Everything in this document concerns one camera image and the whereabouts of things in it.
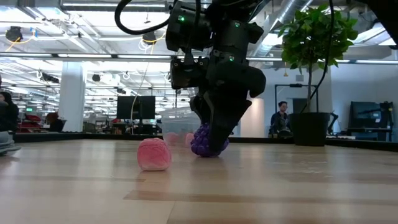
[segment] wooden floor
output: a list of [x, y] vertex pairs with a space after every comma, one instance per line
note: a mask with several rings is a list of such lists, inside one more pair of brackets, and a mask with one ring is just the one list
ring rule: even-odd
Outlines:
[[398, 223], [397, 153], [230, 144], [203, 159], [175, 147], [168, 171], [141, 172], [137, 144], [22, 144], [0, 157], [0, 223]]

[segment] black plant pot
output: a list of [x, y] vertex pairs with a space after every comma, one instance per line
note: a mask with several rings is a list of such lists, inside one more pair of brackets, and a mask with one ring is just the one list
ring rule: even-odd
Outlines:
[[324, 146], [330, 113], [293, 113], [289, 122], [298, 146]]

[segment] pink plush ball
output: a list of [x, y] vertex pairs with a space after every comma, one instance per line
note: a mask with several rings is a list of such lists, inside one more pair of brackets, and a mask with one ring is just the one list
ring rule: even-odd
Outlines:
[[159, 138], [144, 139], [138, 146], [137, 161], [142, 170], [166, 170], [172, 162], [172, 154], [165, 141]]
[[177, 143], [179, 138], [180, 138], [180, 136], [176, 133], [166, 133], [163, 136], [164, 141], [166, 141], [167, 144], [170, 146], [174, 146], [175, 143]]
[[194, 138], [195, 138], [195, 137], [194, 137], [193, 133], [188, 133], [188, 134], [185, 136], [185, 146], [191, 147], [191, 142], [192, 142], [192, 140], [193, 140]]

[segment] purple bumpy ball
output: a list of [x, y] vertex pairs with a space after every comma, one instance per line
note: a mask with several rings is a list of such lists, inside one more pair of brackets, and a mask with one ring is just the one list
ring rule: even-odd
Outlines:
[[209, 124], [202, 124], [199, 129], [193, 135], [195, 138], [191, 142], [191, 150], [198, 156], [202, 157], [215, 157], [219, 156], [222, 151], [226, 149], [229, 144], [228, 139], [224, 142], [224, 145], [219, 152], [212, 152], [209, 150], [208, 145], [208, 134]]

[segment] potted plant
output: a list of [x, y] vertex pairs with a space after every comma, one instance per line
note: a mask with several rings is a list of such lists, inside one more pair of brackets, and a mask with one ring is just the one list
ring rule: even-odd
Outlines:
[[[301, 113], [289, 115], [294, 141], [304, 146], [324, 146], [329, 113], [310, 112], [311, 98], [318, 90], [328, 70], [328, 65], [338, 66], [336, 59], [343, 59], [343, 53], [353, 45], [350, 40], [358, 36], [353, 29], [356, 19], [347, 19], [339, 11], [324, 4], [304, 12], [296, 11], [294, 20], [282, 26], [279, 36], [283, 36], [282, 60], [290, 64], [290, 69], [308, 68], [307, 106]], [[311, 93], [312, 73], [315, 66], [323, 69], [323, 76], [315, 91]]]

